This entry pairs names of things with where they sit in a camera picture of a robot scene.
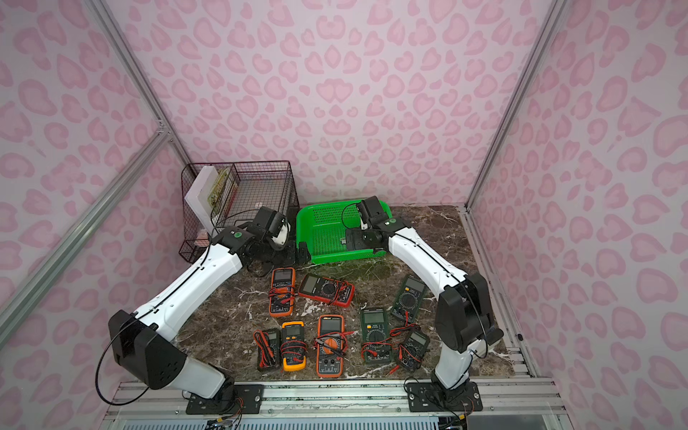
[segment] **yellow multimeter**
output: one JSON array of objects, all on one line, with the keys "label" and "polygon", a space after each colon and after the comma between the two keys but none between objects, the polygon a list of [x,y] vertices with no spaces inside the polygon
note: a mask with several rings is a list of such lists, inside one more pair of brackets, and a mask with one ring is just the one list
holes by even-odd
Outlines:
[{"label": "yellow multimeter", "polygon": [[305,367],[305,342],[303,321],[290,321],[282,324],[282,368],[285,372],[295,372]]}]

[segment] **white box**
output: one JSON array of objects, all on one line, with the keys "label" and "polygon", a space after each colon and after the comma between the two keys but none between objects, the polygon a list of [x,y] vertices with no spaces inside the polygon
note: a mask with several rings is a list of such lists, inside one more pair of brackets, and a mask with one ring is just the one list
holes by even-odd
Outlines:
[{"label": "white box", "polygon": [[208,234],[212,237],[215,235],[215,227],[211,219],[213,208],[208,203],[208,196],[213,190],[213,185],[217,180],[217,170],[213,166],[203,166],[198,176],[193,181],[188,193],[184,196],[184,200],[189,205],[191,210],[196,214],[198,219],[205,227]]}]

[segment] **orange multimeter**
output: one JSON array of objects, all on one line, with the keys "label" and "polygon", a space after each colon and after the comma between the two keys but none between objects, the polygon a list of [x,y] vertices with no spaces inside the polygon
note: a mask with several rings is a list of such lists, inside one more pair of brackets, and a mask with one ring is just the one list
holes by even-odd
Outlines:
[{"label": "orange multimeter", "polygon": [[290,321],[282,324],[282,368],[285,372],[295,372],[305,367],[305,330],[303,321]]},{"label": "orange multimeter", "polygon": [[290,316],[294,312],[297,272],[294,268],[279,268],[272,271],[270,316]]},{"label": "orange multimeter", "polygon": [[338,378],[344,369],[344,351],[347,347],[344,336],[344,317],[322,315],[318,319],[318,348],[316,372],[321,378]]}]

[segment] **pink leopard print wall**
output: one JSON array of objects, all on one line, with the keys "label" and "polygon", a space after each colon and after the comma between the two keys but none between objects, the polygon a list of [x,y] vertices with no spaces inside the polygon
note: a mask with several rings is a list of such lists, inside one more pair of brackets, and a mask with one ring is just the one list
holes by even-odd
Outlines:
[{"label": "pink leopard print wall", "polygon": [[[174,152],[163,149],[0,351],[1,428],[98,428],[107,405],[94,374],[109,340],[107,321],[119,309],[133,311],[188,267],[177,254],[181,171]],[[104,395],[111,398],[123,378],[133,376],[108,352]]]},{"label": "pink leopard print wall", "polygon": [[0,4],[0,308],[151,136],[79,0]]},{"label": "pink leopard print wall", "polygon": [[578,430],[688,427],[688,2],[578,0],[477,210]]},{"label": "pink leopard print wall", "polygon": [[197,161],[303,202],[466,200],[550,0],[113,0]]}]

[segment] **white robot arm segment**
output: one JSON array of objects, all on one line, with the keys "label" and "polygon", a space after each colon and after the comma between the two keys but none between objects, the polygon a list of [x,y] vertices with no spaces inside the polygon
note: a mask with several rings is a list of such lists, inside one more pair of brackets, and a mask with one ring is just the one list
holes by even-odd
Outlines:
[{"label": "white robot arm segment", "polygon": [[157,324],[156,331],[168,341],[177,336],[186,320],[221,283],[241,270],[241,259],[238,255],[231,254],[227,247],[215,244],[206,252],[207,258],[199,258],[169,287],[136,309],[138,315],[153,309],[153,312],[140,321],[148,326]]}]

